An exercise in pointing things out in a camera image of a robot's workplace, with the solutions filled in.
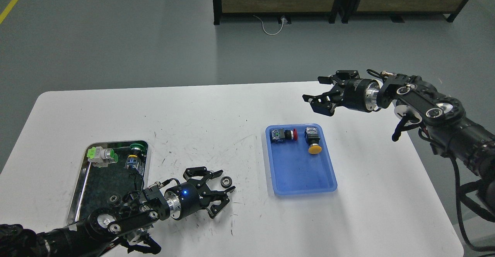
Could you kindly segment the black gripper screen left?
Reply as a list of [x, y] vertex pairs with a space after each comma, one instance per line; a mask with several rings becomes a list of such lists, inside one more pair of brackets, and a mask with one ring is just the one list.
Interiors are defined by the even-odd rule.
[[207, 211], [211, 219], [216, 218], [230, 202], [229, 194], [235, 190], [236, 186], [230, 186], [226, 190], [207, 188], [206, 191], [201, 191], [197, 187], [218, 178], [223, 172], [223, 170], [210, 171], [207, 167], [187, 168], [183, 178], [188, 183], [168, 188], [164, 194], [171, 218], [178, 221], [202, 209]]

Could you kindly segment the black gripper screen right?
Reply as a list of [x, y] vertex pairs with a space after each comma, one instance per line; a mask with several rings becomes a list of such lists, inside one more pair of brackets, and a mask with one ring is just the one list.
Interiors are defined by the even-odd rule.
[[315, 113], [331, 117], [339, 106], [366, 113], [379, 110], [379, 82], [361, 79], [357, 70], [337, 70], [333, 75], [319, 76], [318, 82], [330, 85], [332, 89], [316, 96], [302, 95], [304, 102], [309, 103]]

